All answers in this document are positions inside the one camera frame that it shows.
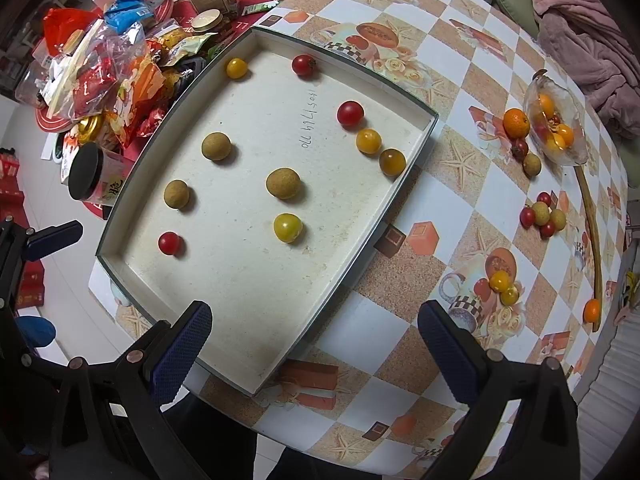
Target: white tray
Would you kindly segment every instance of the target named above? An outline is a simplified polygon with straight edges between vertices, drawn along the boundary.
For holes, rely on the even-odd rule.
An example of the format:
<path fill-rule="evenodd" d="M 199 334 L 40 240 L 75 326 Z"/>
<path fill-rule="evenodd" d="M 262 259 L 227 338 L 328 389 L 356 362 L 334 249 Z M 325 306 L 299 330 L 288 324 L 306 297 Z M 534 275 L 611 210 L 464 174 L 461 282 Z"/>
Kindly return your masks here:
<path fill-rule="evenodd" d="M 290 67 L 305 52 L 318 61 L 312 81 Z M 249 63 L 241 80 L 225 75 L 233 57 Z M 377 157 L 361 154 L 355 134 L 338 124 L 336 110 L 347 100 L 363 105 L 366 124 L 379 131 L 384 147 L 404 153 L 400 177 L 387 178 Z M 98 259 L 151 322 L 173 323 L 191 301 L 208 303 L 213 329 L 199 358 L 253 395 L 353 264 L 436 120 L 418 99 L 350 60 L 251 28 L 191 84 L 140 155 Z M 234 144 L 231 160 L 222 164 L 200 152 L 202 139 L 216 131 Z M 268 174 L 281 167 L 293 168 L 304 183 L 300 196 L 287 202 L 265 188 Z M 173 179 L 184 180 L 195 196 L 185 212 L 162 199 Z M 273 219 L 283 212 L 305 225 L 292 245 L 273 233 Z M 184 238 L 183 257 L 158 250 L 165 231 Z"/>

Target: green cushion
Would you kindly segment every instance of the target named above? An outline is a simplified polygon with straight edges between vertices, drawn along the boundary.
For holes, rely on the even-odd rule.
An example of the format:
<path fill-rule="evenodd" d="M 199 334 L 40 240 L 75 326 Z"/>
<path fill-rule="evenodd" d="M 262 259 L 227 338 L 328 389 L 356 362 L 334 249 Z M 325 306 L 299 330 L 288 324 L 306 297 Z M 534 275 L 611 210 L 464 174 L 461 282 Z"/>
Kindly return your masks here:
<path fill-rule="evenodd" d="M 629 187 L 640 187 L 640 137 L 627 139 L 613 134 L 611 139 L 625 167 Z"/>
<path fill-rule="evenodd" d="M 534 18 L 531 0 L 495 0 L 500 10 L 526 30 L 533 38 L 538 37 L 538 24 Z"/>

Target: blue gripper pad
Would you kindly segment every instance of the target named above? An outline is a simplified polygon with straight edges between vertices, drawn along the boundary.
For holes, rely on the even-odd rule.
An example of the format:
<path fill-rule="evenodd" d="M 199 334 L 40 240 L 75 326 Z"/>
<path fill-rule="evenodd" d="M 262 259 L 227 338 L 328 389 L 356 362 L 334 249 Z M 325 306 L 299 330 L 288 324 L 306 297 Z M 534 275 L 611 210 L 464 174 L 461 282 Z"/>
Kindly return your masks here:
<path fill-rule="evenodd" d="M 418 313 L 418 330 L 457 402 L 471 407 L 479 395 L 478 370 L 452 333 L 462 329 L 450 319 L 447 327 L 441 314 L 449 318 L 437 301 L 423 303 Z"/>
<path fill-rule="evenodd" d="M 158 359 L 158 364 L 149 377 L 149 395 L 158 408 L 175 399 L 191 365 L 211 333 L 212 320 L 209 305 L 203 301 L 194 301 L 169 329 L 168 336 L 172 336 L 173 341 Z"/>

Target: pink blanket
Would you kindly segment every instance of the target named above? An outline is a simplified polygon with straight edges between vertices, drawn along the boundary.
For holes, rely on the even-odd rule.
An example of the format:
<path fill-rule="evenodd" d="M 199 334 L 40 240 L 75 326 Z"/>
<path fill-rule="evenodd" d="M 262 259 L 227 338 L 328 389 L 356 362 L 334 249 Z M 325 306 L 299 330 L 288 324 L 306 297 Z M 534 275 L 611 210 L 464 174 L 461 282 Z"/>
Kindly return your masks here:
<path fill-rule="evenodd" d="M 604 124 L 640 135 L 640 64 L 600 0 L 532 0 L 538 41 Z"/>

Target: floor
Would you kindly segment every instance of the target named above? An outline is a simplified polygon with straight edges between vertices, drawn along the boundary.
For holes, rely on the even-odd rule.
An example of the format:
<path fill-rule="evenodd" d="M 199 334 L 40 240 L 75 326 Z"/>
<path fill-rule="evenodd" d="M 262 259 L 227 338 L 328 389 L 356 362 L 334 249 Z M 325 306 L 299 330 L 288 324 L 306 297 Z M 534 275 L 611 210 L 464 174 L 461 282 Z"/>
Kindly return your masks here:
<path fill-rule="evenodd" d="M 33 109 L 20 105 L 2 139 L 2 146 L 15 148 L 20 160 L 18 183 L 25 194 L 24 208 L 31 226 L 42 229 L 77 219 L 84 227 L 77 244 L 43 260 L 46 301 L 39 312 L 55 325 L 56 339 L 66 358 L 83 355 L 90 363 L 110 361 L 127 348 L 129 336 L 87 287 L 104 221 L 69 196 L 66 186 L 60 184 L 59 165 L 41 160 L 45 138 Z M 281 444 L 258 436 L 255 480 L 267 477 L 283 449 Z"/>

